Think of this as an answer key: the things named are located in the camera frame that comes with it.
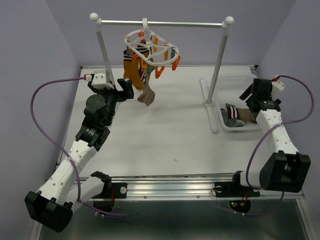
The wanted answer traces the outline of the maroon white striped sock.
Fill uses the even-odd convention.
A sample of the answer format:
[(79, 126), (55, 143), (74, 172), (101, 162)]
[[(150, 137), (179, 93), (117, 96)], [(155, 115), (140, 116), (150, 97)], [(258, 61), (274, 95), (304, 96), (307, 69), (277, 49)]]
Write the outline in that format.
[(147, 107), (155, 100), (155, 92), (150, 88), (148, 74), (144, 71), (141, 74), (143, 84), (142, 94), (137, 98), (140, 103), (144, 103)]

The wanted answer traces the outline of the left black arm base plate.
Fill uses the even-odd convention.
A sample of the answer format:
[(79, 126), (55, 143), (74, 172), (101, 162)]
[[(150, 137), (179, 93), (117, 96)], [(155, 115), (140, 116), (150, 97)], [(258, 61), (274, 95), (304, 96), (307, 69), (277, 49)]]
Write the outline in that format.
[(110, 182), (103, 186), (99, 195), (101, 199), (126, 199), (128, 184), (126, 182)]

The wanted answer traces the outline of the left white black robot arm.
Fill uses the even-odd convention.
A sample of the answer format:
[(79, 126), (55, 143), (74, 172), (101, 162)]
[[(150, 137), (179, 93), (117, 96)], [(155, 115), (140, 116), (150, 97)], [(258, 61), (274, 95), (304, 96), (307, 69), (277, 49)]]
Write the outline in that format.
[(68, 226), (77, 209), (88, 205), (88, 200), (107, 197), (113, 204), (117, 193), (109, 175), (95, 171), (81, 182), (80, 173), (107, 140), (117, 104), (133, 99), (134, 91), (128, 78), (117, 80), (121, 90), (114, 84), (94, 86), (94, 78), (93, 74), (82, 77), (93, 95), (85, 102), (84, 119), (70, 150), (56, 144), (65, 158), (37, 192), (30, 191), (24, 198), (30, 218), (57, 233)]

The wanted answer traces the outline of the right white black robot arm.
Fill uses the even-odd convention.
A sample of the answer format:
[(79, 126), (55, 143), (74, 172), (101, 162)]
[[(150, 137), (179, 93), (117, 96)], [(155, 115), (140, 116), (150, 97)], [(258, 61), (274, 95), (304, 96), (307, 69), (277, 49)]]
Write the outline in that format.
[(239, 97), (245, 101), (264, 133), (254, 148), (247, 167), (251, 166), (263, 142), (267, 142), (272, 154), (258, 172), (246, 169), (233, 175), (230, 189), (235, 195), (242, 195), (248, 188), (256, 191), (298, 193), (305, 182), (311, 159), (308, 155), (301, 154), (289, 137), (286, 125), (293, 124), (293, 121), (282, 120), (281, 101), (276, 98), (285, 88), (280, 78), (281, 75), (273, 79), (254, 78)]

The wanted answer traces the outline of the yellow orange clothes peg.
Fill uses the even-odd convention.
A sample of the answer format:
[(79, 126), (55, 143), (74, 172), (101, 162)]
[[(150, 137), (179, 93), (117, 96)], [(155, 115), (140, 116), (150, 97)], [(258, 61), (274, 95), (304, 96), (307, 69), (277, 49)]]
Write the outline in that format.
[(171, 67), (172, 71), (175, 71), (177, 69), (180, 60), (181, 60), (181, 56), (179, 55), (177, 59), (172, 63), (172, 67)]

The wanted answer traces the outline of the mustard brown striped sock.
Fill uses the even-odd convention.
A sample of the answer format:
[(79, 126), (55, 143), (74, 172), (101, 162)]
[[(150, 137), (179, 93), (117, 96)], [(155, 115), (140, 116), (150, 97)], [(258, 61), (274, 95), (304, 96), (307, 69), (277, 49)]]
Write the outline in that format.
[(134, 60), (136, 59), (132, 59), (132, 57), (128, 55), (127, 50), (123, 51), (123, 69), (124, 69), (123, 78), (124, 79), (132, 80), (132, 72), (134, 70), (134, 65), (133, 65)]

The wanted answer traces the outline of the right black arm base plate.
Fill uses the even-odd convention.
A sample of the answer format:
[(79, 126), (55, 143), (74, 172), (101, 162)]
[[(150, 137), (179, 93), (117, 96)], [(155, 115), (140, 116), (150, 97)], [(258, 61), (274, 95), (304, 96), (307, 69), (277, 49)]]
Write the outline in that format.
[(215, 195), (218, 198), (242, 198), (259, 197), (260, 192), (254, 191), (250, 187), (236, 185), (231, 181), (218, 181), (214, 183)]

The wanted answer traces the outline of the white round clip hanger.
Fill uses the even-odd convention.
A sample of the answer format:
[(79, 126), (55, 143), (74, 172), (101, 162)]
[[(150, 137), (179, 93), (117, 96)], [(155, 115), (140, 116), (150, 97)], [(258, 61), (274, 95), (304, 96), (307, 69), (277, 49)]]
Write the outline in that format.
[(128, 33), (124, 38), (126, 49), (132, 59), (142, 59), (142, 72), (146, 72), (147, 65), (167, 66), (180, 56), (178, 47), (150, 30), (148, 19), (142, 19), (142, 29)]

